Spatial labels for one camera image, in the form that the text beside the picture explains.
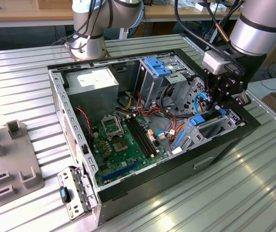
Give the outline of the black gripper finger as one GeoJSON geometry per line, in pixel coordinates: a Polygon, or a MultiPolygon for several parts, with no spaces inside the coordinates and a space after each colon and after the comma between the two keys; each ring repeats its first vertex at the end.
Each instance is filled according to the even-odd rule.
{"type": "Polygon", "coordinates": [[[216,106],[221,109],[237,109],[242,108],[251,103],[251,99],[247,95],[237,95],[236,97],[228,96],[216,106]]]}
{"type": "Polygon", "coordinates": [[[211,73],[204,68],[204,89],[208,94],[207,111],[217,111],[219,98],[219,75],[211,73]]]}

